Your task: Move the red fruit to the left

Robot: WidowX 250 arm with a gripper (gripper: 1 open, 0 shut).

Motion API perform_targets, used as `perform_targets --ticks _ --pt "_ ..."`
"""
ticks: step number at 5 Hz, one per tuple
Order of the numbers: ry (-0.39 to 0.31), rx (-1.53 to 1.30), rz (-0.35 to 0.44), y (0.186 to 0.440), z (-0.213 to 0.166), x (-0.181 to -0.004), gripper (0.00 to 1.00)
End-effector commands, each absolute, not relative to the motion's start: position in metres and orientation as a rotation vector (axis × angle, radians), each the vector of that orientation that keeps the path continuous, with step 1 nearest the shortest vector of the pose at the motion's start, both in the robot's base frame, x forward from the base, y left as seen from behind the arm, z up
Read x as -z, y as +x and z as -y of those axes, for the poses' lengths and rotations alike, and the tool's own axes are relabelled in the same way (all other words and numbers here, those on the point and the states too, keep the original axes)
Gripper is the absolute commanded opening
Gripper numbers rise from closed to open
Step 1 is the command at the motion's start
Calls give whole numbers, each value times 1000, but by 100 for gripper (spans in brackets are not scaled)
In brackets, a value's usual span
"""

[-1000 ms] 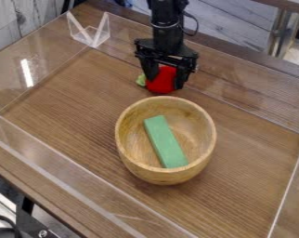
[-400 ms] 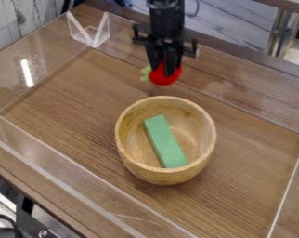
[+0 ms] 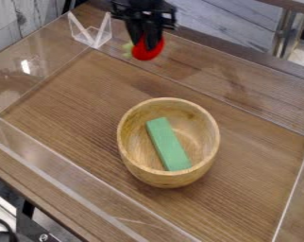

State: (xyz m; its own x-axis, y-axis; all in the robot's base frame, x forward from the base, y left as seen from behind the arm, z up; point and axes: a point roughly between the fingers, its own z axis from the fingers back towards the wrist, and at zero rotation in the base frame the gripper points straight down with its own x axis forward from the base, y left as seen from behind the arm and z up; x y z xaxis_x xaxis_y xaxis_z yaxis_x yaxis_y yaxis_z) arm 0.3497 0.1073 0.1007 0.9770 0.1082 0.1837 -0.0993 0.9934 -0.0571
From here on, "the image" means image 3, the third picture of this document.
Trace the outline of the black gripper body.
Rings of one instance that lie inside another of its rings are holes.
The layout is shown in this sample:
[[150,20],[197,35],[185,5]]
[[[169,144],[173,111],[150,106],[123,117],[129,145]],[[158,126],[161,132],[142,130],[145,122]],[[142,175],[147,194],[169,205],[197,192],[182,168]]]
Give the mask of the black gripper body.
[[110,0],[110,15],[118,20],[153,21],[175,28],[175,6],[166,0]]

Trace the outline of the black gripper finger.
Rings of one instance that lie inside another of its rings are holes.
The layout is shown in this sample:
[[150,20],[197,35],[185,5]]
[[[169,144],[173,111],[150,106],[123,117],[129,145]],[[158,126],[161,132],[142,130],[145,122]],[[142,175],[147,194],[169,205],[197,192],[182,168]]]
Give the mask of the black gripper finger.
[[126,19],[125,23],[130,40],[133,43],[138,43],[143,34],[142,22],[139,20]]
[[157,44],[161,40],[161,36],[162,36],[161,24],[158,24],[151,20],[147,20],[143,24],[143,28],[145,28],[146,49],[151,51],[157,47]]

